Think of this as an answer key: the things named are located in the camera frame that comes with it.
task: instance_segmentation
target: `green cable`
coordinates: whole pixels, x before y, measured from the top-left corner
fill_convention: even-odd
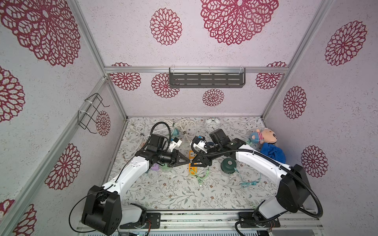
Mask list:
[[[242,188],[246,188],[248,186],[251,186],[251,185],[257,185],[260,180],[261,180],[261,173],[260,173],[260,177],[256,180],[256,181],[252,181],[252,182],[244,182],[243,181],[243,177],[242,175],[240,174],[240,172],[236,169],[236,167],[234,168],[236,170],[236,172],[239,174],[240,176],[240,179],[242,180],[242,182],[240,183],[240,185],[242,186]]]
[[[191,176],[194,176],[194,177],[197,178],[198,184],[199,184],[199,186],[201,187],[201,186],[202,186],[202,182],[203,182],[203,180],[209,175],[209,170],[210,170],[210,169],[208,168],[208,170],[206,171],[206,175],[203,176],[203,177],[200,177],[199,175],[197,175],[197,173],[196,173],[194,170],[190,170],[190,171],[189,171],[189,174],[190,174]]]

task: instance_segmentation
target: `robotic arm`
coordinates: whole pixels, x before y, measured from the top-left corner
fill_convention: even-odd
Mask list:
[[[165,150],[163,149],[166,138],[153,134],[153,129],[161,123],[168,127],[164,122],[156,123],[152,127],[150,138],[146,144],[135,153],[135,157],[123,167],[116,177],[101,187],[94,185],[89,189],[81,219],[83,224],[106,235],[111,235],[119,225],[131,222],[140,226],[145,224],[146,209],[137,204],[122,208],[122,196],[155,163],[159,165],[164,163],[168,167],[190,163],[187,157],[175,149],[181,144],[179,139],[175,138]],[[213,142],[206,142],[204,138],[197,136],[193,139],[191,148],[197,156],[193,159],[192,166],[210,166],[215,158],[228,156],[254,167],[279,186],[276,196],[262,202],[255,209],[253,212],[255,221],[244,222],[256,224],[268,222],[287,211],[295,213],[298,210],[312,217],[322,216],[320,201],[311,190],[303,167],[299,165],[291,167],[277,162],[246,145],[240,139],[230,140],[221,129],[210,133],[210,137]],[[318,207],[317,214],[301,208],[309,195],[313,197]]]
[[[175,138],[166,150],[164,136],[150,135],[150,138],[142,148],[111,181],[103,186],[93,186],[88,191],[81,222],[106,235],[111,235],[119,225],[137,223],[143,226],[146,222],[146,209],[137,204],[131,204],[122,208],[122,196],[129,190],[134,182],[150,167],[158,163],[168,167],[176,167],[189,164],[190,160],[178,150],[182,141]]]
[[[291,167],[277,162],[246,145],[240,139],[230,140],[221,129],[217,129],[209,135],[213,142],[206,142],[202,137],[193,139],[191,147],[197,156],[193,159],[192,166],[206,167],[212,165],[212,160],[215,158],[228,156],[255,168],[278,186],[277,194],[262,202],[255,209],[253,212],[255,220],[250,223],[268,222],[287,211],[295,213],[299,210],[316,218],[322,216],[322,206],[311,190],[302,166]],[[301,208],[309,195],[313,197],[318,207],[317,214]]]

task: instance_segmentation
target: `red floral medallion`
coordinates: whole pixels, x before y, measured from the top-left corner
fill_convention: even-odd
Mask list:
[[[48,175],[45,184],[55,190],[68,187],[77,177],[80,165],[80,152],[76,146],[70,143]]]
[[[267,66],[287,66],[285,62],[273,62]],[[282,77],[281,73],[258,73],[256,77],[256,84],[259,88],[270,89],[274,88],[280,78]]]
[[[308,146],[302,152],[302,165],[306,172],[319,178],[328,170],[328,159],[323,150],[316,146]]]
[[[112,66],[130,66],[126,63],[118,62]],[[113,83],[124,90],[134,90],[141,85],[141,77],[139,73],[112,73],[109,74]]]
[[[4,202],[0,203],[0,221],[13,203],[14,200],[12,199],[7,199]]]
[[[217,106],[223,101],[224,98],[225,95],[221,90],[212,88],[203,94],[202,101],[208,106]]]
[[[290,119],[298,118],[306,107],[305,90],[299,86],[294,86],[287,91],[283,99],[283,111]]]
[[[272,19],[278,0],[201,0],[210,37],[231,45],[250,40]]]
[[[21,221],[13,230],[14,236],[30,236],[34,232],[34,226],[37,223],[36,213],[37,211],[34,209],[34,204],[30,204],[28,211],[24,213]]]
[[[80,34],[65,0],[1,0],[1,23],[19,44],[51,65],[73,64]]]
[[[176,43],[183,30],[180,18],[167,8],[155,11],[150,20],[150,29],[153,37],[162,45]]]
[[[366,25],[349,22],[336,30],[325,48],[325,60],[333,66],[342,65],[355,57],[366,40]]]
[[[106,136],[110,131],[110,118],[106,111],[100,111],[96,117],[97,132],[101,136]]]
[[[167,73],[155,75],[151,81],[151,87],[154,93],[165,98],[174,97],[180,91],[179,88],[171,88],[169,86],[169,74]]]
[[[19,80],[0,66],[0,122],[18,116],[25,104],[25,93]]]

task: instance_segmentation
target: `stuffed bear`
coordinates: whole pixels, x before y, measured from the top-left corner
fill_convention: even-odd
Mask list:
[[[249,139],[253,143],[260,143],[260,144],[263,144],[263,143],[275,144],[277,142],[276,134],[268,128],[263,129],[261,132],[260,130],[256,130],[256,132],[253,132],[250,135]]]

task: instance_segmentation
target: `blue fabric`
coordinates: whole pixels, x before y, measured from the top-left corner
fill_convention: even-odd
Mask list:
[[[274,146],[273,144],[264,143],[260,152],[273,160],[276,160],[283,164],[286,163],[286,157],[282,149]]]

